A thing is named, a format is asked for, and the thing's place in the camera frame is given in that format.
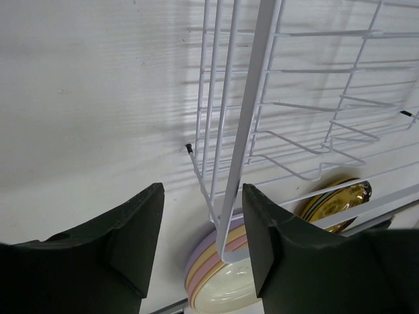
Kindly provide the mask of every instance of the purple plate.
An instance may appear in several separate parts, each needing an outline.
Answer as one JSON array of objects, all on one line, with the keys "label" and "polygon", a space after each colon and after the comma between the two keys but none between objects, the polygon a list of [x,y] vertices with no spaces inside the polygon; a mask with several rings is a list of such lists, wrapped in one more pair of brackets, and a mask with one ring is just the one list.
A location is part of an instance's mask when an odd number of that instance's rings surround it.
[{"label": "purple plate", "polygon": [[[230,229],[229,231],[236,229],[237,227],[240,227],[244,223],[243,218],[233,220],[230,223]],[[212,231],[209,235],[207,235],[195,248],[195,250],[192,252],[191,256],[188,259],[188,262],[186,264],[185,268],[185,280],[186,276],[188,276],[188,272],[191,270],[192,265],[195,263],[195,261],[198,259],[198,257],[208,248],[210,245],[212,245],[215,240],[217,239],[217,230]]]}]

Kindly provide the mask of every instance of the stack of plates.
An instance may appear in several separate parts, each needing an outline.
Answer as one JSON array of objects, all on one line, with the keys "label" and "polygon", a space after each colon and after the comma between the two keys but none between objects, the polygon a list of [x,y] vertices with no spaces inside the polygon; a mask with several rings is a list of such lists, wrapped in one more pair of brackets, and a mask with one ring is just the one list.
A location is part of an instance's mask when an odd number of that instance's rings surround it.
[{"label": "stack of plates", "polygon": [[[250,259],[234,264],[221,261],[215,247],[217,231],[210,233],[192,252],[185,270],[189,305],[202,313],[228,313],[258,301]],[[247,247],[243,219],[230,224],[226,251]]]},{"label": "stack of plates", "polygon": [[[329,185],[332,187],[338,184],[347,183],[358,178],[347,178],[336,181]],[[300,217],[308,222],[315,222],[327,216],[345,211],[349,208],[361,205],[369,201],[373,189],[368,181],[363,181],[346,188],[320,194],[311,199],[310,203],[302,211]],[[346,229],[355,218],[341,222],[327,229],[327,231],[338,234]]]}]

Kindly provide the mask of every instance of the gold plate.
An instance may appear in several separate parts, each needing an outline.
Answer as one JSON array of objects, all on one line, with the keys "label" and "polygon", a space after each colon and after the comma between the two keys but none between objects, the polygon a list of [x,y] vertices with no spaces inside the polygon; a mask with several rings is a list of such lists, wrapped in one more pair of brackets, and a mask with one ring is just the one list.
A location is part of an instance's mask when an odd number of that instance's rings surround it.
[{"label": "gold plate", "polygon": [[[339,180],[328,187],[356,179],[358,178]],[[315,222],[319,219],[345,211],[349,208],[353,208],[369,201],[371,193],[371,185],[368,181],[363,181],[345,188],[339,188],[338,190],[332,192],[320,194],[310,201],[310,203],[302,211],[300,217],[308,222]],[[337,234],[343,231],[354,220],[355,218],[341,222],[340,224],[327,228],[326,230]]]}]

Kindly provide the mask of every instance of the yellow plate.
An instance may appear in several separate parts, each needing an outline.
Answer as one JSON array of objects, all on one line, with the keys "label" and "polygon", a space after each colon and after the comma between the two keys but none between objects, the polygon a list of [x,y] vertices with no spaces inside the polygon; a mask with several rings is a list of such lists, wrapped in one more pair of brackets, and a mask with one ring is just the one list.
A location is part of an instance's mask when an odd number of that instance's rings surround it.
[{"label": "yellow plate", "polygon": [[[357,178],[344,179],[334,182],[328,187],[342,184]],[[327,216],[345,211],[369,201],[372,188],[368,181],[363,181],[345,188],[320,194],[313,198],[301,214],[301,218],[308,222],[315,222]],[[327,231],[339,233],[349,226],[355,219],[350,219],[330,228]]]},{"label": "yellow plate", "polygon": [[[231,230],[228,233],[227,237],[227,243],[230,243],[231,241],[234,241],[238,237],[241,237],[242,235],[246,234],[246,228],[243,225],[240,227],[237,227],[236,229]],[[206,262],[207,259],[209,259],[215,252],[217,252],[217,247],[214,244],[211,244],[202,254],[196,259],[195,263],[192,265],[191,269],[188,272],[188,276],[186,277],[186,285],[185,288],[188,291],[189,283],[191,283],[192,277],[194,274],[199,270],[199,268],[202,266],[203,263]]]}]

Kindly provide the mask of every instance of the cream plate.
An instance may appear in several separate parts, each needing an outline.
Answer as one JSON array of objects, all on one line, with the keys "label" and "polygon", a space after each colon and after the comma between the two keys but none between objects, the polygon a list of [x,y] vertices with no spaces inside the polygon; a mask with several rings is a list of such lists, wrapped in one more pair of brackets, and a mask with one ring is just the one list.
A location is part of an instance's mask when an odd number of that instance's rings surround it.
[{"label": "cream plate", "polygon": [[250,258],[221,268],[201,288],[194,301],[203,313],[228,313],[258,301]]}]

